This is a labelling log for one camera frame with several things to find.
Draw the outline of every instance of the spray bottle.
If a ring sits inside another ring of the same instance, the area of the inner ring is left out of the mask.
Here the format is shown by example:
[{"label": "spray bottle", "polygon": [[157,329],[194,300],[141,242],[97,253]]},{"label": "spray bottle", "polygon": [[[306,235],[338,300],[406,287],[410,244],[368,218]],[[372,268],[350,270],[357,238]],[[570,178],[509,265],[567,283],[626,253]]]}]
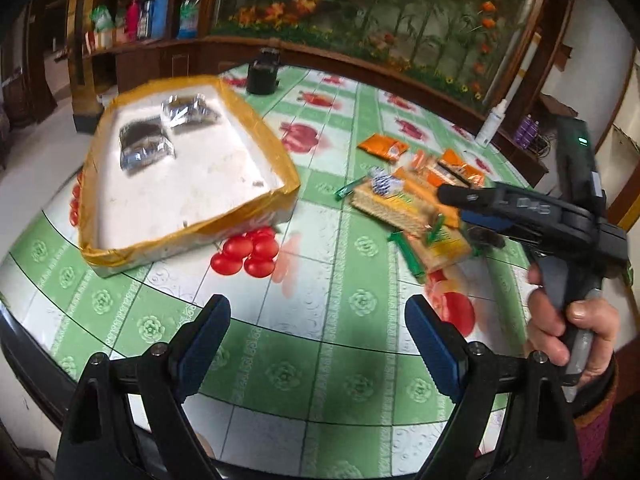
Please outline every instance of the spray bottle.
[{"label": "spray bottle", "polygon": [[489,145],[489,142],[494,138],[495,134],[498,132],[498,128],[500,128],[500,125],[504,120],[504,116],[507,112],[507,105],[507,99],[503,99],[497,107],[491,110],[491,113],[489,113],[489,116],[486,118],[482,129],[476,136],[476,144],[483,148],[486,148]]}]

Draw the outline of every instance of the green and white tablecloth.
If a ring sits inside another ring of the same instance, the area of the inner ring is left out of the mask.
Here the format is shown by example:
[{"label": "green and white tablecloth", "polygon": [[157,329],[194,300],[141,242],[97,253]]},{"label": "green and white tablecloth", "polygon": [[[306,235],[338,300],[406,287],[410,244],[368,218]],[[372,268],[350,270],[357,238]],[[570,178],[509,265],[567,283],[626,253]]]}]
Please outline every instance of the green and white tablecloth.
[{"label": "green and white tablecloth", "polygon": [[[241,84],[246,68],[227,76]],[[309,94],[332,105],[307,102]],[[380,165],[356,148],[374,132],[412,148],[453,148],[494,181],[526,183],[495,148],[481,150],[429,111],[351,80],[285,68],[275,95],[246,100],[278,136],[291,123],[318,134],[308,153],[291,153],[302,189],[291,221],[279,226],[290,259],[279,283],[244,271],[216,274],[209,267],[215,246],[98,278],[68,220],[71,176],[2,263],[2,302],[77,379],[94,352],[140,354],[169,341],[212,294],[224,294],[231,326],[200,393],[184,406],[220,460],[313,478],[415,472],[452,410],[404,325],[404,303],[424,287],[387,241],[389,230],[333,193]],[[466,294],[475,316],[468,340],[521,351],[526,267],[514,243],[458,266],[451,286]],[[131,401],[137,423],[147,426],[140,399]],[[505,402],[495,402],[482,451],[495,447]]]}]

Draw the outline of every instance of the sleeve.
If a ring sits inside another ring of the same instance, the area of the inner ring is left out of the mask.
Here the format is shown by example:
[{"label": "sleeve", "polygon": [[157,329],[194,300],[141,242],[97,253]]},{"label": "sleeve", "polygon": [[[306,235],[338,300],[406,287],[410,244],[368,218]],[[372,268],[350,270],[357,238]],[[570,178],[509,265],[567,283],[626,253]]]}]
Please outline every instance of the sleeve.
[{"label": "sleeve", "polygon": [[609,417],[616,399],[618,389],[618,365],[612,360],[612,377],[608,381],[602,400],[588,412],[575,418],[575,428],[578,434],[578,446],[582,457],[582,474],[585,478],[594,471],[602,456],[606,439]]}]

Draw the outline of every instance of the floral mural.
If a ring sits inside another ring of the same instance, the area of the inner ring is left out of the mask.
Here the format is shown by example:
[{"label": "floral mural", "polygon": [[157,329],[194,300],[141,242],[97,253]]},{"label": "floral mural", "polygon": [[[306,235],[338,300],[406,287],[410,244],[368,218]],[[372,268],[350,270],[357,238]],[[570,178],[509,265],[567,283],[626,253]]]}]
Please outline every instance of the floral mural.
[{"label": "floral mural", "polygon": [[530,0],[221,0],[211,33],[278,37],[341,52],[485,110],[529,5]]}]

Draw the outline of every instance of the purple bottle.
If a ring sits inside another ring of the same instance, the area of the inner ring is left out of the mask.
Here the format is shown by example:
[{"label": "purple bottle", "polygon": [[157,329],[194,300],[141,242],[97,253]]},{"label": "purple bottle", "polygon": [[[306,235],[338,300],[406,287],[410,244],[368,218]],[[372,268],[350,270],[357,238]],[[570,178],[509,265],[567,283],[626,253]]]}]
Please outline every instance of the purple bottle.
[{"label": "purple bottle", "polygon": [[518,146],[522,147],[522,138],[527,133],[527,129],[529,129],[532,122],[533,121],[531,120],[531,116],[529,115],[525,117],[523,121],[520,123],[518,130],[513,136],[513,142],[515,142]]},{"label": "purple bottle", "polygon": [[526,133],[522,137],[521,146],[526,150],[530,144],[533,142],[540,132],[540,123],[536,121],[535,123],[531,123],[531,126],[527,128]]}]

